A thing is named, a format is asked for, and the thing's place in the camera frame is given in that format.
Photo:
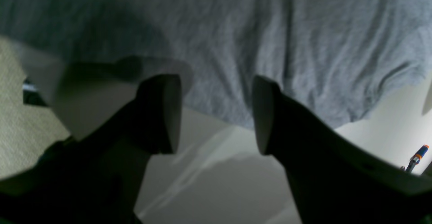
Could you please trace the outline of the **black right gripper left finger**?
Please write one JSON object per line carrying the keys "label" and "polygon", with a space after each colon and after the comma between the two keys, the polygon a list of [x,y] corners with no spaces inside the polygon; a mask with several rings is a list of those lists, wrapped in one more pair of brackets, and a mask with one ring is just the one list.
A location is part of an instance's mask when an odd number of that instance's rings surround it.
{"label": "black right gripper left finger", "polygon": [[54,143],[1,181],[2,224],[140,224],[134,207],[150,158],[179,147],[178,75],[143,81],[136,97],[83,140]]}

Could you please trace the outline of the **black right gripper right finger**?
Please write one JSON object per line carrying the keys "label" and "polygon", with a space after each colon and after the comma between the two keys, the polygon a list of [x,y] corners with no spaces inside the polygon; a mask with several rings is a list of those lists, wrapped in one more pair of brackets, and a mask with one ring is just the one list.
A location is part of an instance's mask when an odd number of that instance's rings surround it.
{"label": "black right gripper right finger", "polygon": [[302,223],[431,223],[431,177],[351,144],[264,76],[252,101],[258,149],[284,167]]}

